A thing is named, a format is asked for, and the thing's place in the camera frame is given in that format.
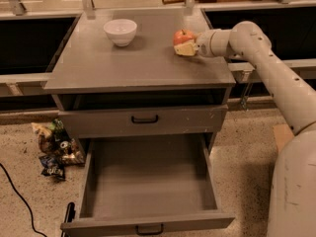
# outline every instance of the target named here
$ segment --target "white bowl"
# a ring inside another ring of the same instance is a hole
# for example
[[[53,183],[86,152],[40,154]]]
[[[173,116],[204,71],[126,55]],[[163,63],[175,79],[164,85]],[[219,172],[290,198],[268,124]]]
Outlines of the white bowl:
[[[136,35],[137,24],[127,19],[111,20],[104,25],[104,30],[114,44],[127,46]]]

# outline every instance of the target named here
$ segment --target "gray tabletop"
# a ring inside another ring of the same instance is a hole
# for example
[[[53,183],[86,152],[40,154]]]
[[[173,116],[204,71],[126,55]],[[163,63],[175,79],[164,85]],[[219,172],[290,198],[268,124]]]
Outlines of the gray tabletop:
[[[103,26],[112,19],[138,25],[133,42],[117,47]],[[175,54],[173,34],[208,29],[200,9],[96,10],[82,14],[44,88],[51,94],[162,90],[230,86],[235,80],[222,57]]]

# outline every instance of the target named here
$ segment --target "drawer handle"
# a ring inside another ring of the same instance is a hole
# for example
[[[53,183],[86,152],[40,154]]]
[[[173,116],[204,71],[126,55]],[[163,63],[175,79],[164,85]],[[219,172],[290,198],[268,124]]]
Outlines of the drawer handle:
[[[136,225],[136,234],[138,236],[159,235],[159,234],[162,234],[163,232],[164,232],[164,224],[160,225],[160,230],[159,231],[157,231],[157,232],[148,232],[148,233],[140,232],[138,225]]]
[[[158,122],[158,115],[156,115],[154,118],[136,118],[134,116],[131,117],[131,121],[133,123],[155,123]]]

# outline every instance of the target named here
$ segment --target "drawer front panel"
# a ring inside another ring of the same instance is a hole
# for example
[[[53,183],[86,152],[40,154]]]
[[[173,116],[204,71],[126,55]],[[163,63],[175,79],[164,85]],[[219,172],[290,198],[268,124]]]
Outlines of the drawer front panel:
[[[201,134],[105,138],[92,142],[73,237],[159,235],[225,228]]]
[[[70,136],[96,138],[214,132],[221,129],[226,112],[226,106],[203,106],[61,112],[59,116]]]

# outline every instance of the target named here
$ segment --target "black handle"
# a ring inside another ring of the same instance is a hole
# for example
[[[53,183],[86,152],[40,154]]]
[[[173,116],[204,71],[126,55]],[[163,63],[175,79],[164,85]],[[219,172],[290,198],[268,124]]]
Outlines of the black handle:
[[[70,202],[67,205],[67,211],[66,211],[66,215],[65,215],[65,220],[64,223],[70,223],[72,221],[72,219],[74,219],[75,217],[75,203],[74,202]],[[70,237],[68,234],[66,234],[65,232],[61,233],[61,237]]]
[[[159,234],[162,234],[163,232],[164,232],[164,224],[160,225],[160,230],[159,231],[157,231],[157,232],[147,232],[147,233],[139,232],[139,227],[138,227],[138,225],[136,225],[136,234],[139,235],[139,236],[159,235]]]
[[[158,122],[158,115],[156,115],[154,118],[136,118],[134,116],[131,117],[131,121],[133,123],[155,123]]]

